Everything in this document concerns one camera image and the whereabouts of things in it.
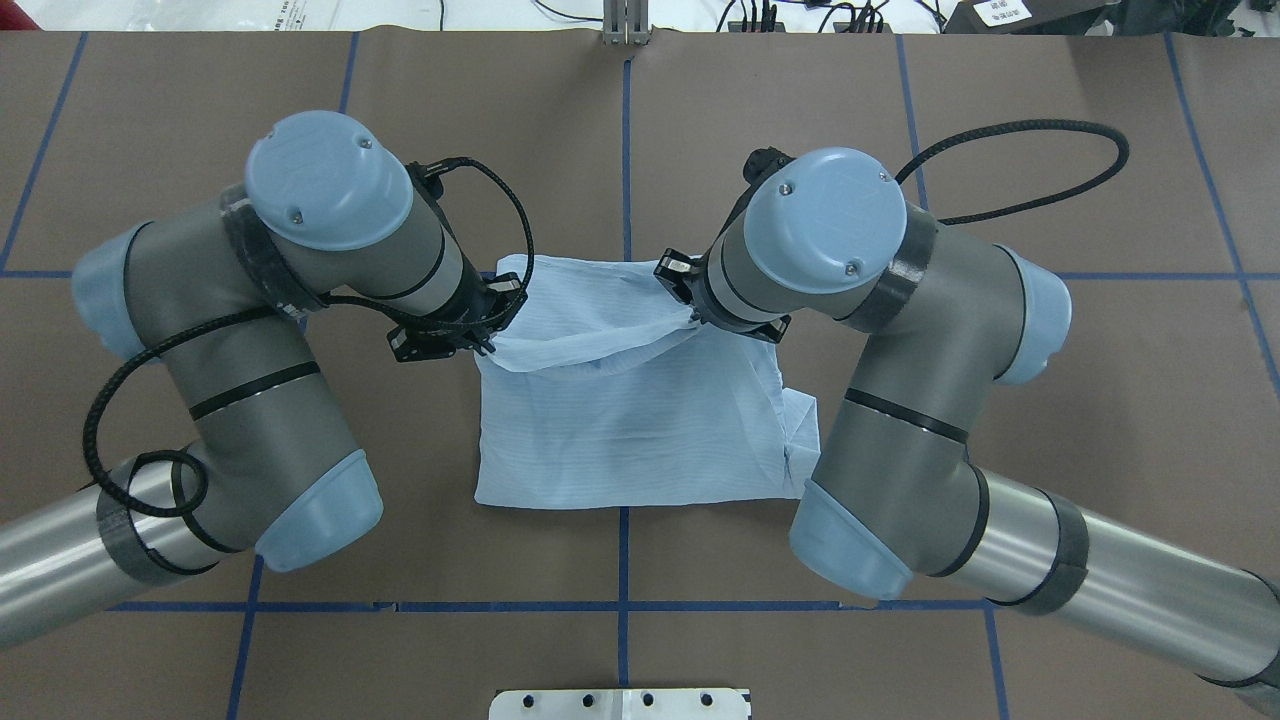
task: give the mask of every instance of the gray robotic arm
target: gray robotic arm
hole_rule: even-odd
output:
[[[378,523],[365,454],[296,320],[339,301],[369,305],[404,320],[388,337],[399,360],[492,350],[489,333],[524,290],[515,275],[483,281],[435,205],[438,174],[462,163],[407,172],[358,122],[302,113],[259,141],[243,186],[77,265],[86,323],[133,365],[165,348],[200,439],[188,456],[101,470],[101,487],[0,528],[0,647],[251,546],[273,570],[293,570]],[[330,293],[340,286],[360,296]],[[183,334],[195,337],[161,345]]]
[[[1066,338],[1062,282],[908,204],[874,159],[769,149],[698,259],[655,274],[721,328],[777,342],[812,307],[868,333],[791,546],[881,600],[913,573],[1162,656],[1280,717],[1280,587],[970,465],[995,383],[1036,377]]]

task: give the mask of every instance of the fabric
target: fabric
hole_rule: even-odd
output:
[[[800,497],[818,460],[817,401],[782,387],[772,345],[691,320],[654,265],[536,258],[529,301],[497,352],[476,356],[476,502]]]

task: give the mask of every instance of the red object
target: red object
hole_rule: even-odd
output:
[[[40,29],[13,0],[0,0],[0,29]]]

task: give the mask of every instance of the light blue joint cap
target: light blue joint cap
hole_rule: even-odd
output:
[[[150,223],[138,223],[119,236],[90,250],[72,270],[72,297],[76,311],[88,329],[97,333],[102,346],[122,360],[145,350],[129,319],[124,299],[124,266],[129,246],[138,231]]]
[[[751,196],[746,250],[782,287],[831,295],[888,266],[906,233],[906,200],[874,158],[847,147],[806,152]]]
[[[276,573],[306,568],[356,542],[383,516],[374,473],[357,450],[298,496],[253,550]]]
[[[812,479],[791,523],[791,552],[832,583],[876,600],[896,598],[911,580],[911,569]]]
[[[1071,293],[1062,278],[997,245],[1018,265],[1023,277],[1023,341],[1014,361],[996,382],[1005,386],[1025,383],[1048,365],[1048,356],[1062,350],[1071,329]]]
[[[404,167],[365,126],[308,110],[275,123],[244,163],[244,191],[271,231],[312,250],[358,250],[413,204]]]

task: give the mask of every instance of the folded cloth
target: folded cloth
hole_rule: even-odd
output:
[[[772,345],[692,320],[654,265],[535,259],[529,301],[497,351],[476,356],[476,502],[800,497],[818,461],[817,401],[782,387]]]

